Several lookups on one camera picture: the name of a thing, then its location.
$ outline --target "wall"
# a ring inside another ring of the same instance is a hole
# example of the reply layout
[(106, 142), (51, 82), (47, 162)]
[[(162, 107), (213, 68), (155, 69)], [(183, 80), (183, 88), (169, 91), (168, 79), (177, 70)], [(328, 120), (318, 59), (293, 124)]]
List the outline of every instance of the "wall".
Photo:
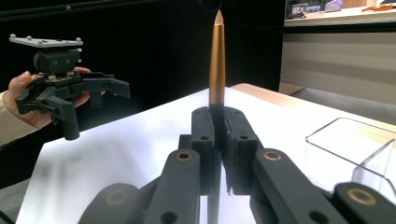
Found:
[(396, 105), (396, 33), (284, 34), (281, 83)]
[(344, 7), (365, 7), (367, 0), (344, 0)]

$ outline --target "finger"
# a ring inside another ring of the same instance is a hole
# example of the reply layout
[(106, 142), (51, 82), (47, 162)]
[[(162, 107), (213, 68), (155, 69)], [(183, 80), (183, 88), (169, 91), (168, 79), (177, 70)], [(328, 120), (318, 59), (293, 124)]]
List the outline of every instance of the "finger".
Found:
[(91, 69), (85, 68), (85, 67), (75, 67), (74, 69), (75, 72), (80, 72), (80, 73), (90, 73)]
[(83, 92), (76, 100), (74, 101), (75, 107), (81, 106), (90, 99), (90, 95), (87, 92)]
[(8, 85), (7, 97), (14, 99), (21, 94), (21, 91), (25, 89), (32, 82), (32, 76), (28, 71), (22, 73), (18, 77), (11, 79)]

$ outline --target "white table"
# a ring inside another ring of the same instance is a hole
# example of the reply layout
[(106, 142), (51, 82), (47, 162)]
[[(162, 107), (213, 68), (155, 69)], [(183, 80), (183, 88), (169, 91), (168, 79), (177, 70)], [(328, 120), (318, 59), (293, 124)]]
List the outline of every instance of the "white table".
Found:
[[(207, 103), (208, 90), (199, 91), (85, 131), (75, 141), (59, 139), (45, 144), (17, 223), (75, 224), (101, 189), (114, 183), (143, 187), (161, 175), (168, 154), (177, 149), (179, 136), (191, 133), (191, 112)], [(245, 113), (265, 147), (283, 150), (302, 168), (305, 137), (346, 114), (329, 109), (307, 116), (229, 88), (225, 105)], [(224, 177), (223, 173), (219, 223), (254, 223), (249, 197), (228, 195)], [(206, 223), (205, 197), (201, 198), (201, 223)]]

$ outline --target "black plastic part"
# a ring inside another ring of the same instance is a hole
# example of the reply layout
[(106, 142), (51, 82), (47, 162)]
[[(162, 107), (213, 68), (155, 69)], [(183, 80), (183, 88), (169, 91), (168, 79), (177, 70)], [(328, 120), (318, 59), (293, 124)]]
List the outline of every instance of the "black plastic part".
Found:
[(242, 111), (230, 107), (224, 111), (227, 137), (221, 157), (227, 189), (233, 189), (235, 195), (249, 195), (254, 178), (251, 163), (263, 146)]
[(201, 195), (213, 193), (215, 133), (207, 107), (194, 110), (191, 116), (191, 149), (201, 157)]
[(73, 103), (61, 100), (54, 96), (45, 99), (46, 108), (51, 108), (51, 115), (61, 121), (64, 139), (75, 140), (79, 138), (79, 127), (76, 110)]
[(278, 223), (347, 223), (285, 153), (259, 149), (253, 169)]
[(268, 198), (262, 190), (262, 186), (257, 179), (255, 179), (253, 182), (249, 204), (256, 224), (279, 222), (274, 208), (269, 203)]
[(224, 104), (213, 105), (210, 104), (208, 108), (209, 114), (212, 117), (213, 128), (215, 132), (215, 146), (221, 150), (224, 146)]
[(359, 183), (342, 183), (332, 202), (349, 223), (396, 223), (396, 207), (377, 191)]
[(200, 156), (191, 149), (172, 152), (151, 199), (146, 224), (199, 223)]
[(57, 48), (56, 50), (45, 49), (39, 51), (34, 58), (35, 68), (42, 73), (61, 74), (65, 71), (73, 71), (79, 60), (77, 50)]
[(61, 121), (64, 138), (75, 140), (79, 138), (79, 127), (73, 101), (84, 91), (90, 92), (92, 107), (103, 106), (101, 91), (130, 97), (129, 83), (98, 72), (84, 75), (75, 73), (55, 80), (48, 77), (35, 79), (15, 101), (20, 114), (32, 110), (39, 110), (42, 114), (51, 113), (52, 119)]
[(141, 218), (139, 190), (133, 185), (118, 183), (96, 195), (78, 224), (139, 223)]
[(191, 134), (181, 134), (178, 138), (178, 149), (191, 148)]
[(144, 214), (146, 214), (147, 210), (149, 209), (149, 203), (151, 202), (152, 196), (155, 193), (155, 189), (157, 188), (160, 179), (161, 177), (155, 178), (139, 190), (140, 208)]

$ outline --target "human hand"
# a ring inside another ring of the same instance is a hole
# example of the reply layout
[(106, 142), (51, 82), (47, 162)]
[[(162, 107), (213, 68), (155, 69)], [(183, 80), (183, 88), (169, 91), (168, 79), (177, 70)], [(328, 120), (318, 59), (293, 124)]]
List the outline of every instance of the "human hand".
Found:
[[(91, 70), (83, 67), (75, 67), (76, 72), (79, 73), (90, 73)], [(41, 78), (40, 75), (31, 75), (28, 71), (19, 75), (18, 77), (14, 77), (11, 79), (8, 85), (8, 91), (4, 95), (4, 103), (6, 104), (7, 109), (14, 114), (19, 119), (22, 119), (26, 123), (41, 129), (51, 123), (50, 114), (40, 114), (38, 110), (30, 111), (27, 114), (21, 115), (18, 112), (17, 105), (15, 103), (15, 98), (21, 95), (21, 91), (26, 89), (27, 86), (32, 82), (32, 80), (36, 78)], [(75, 107), (83, 105), (90, 99), (90, 95), (88, 92), (83, 92), (74, 102)]]

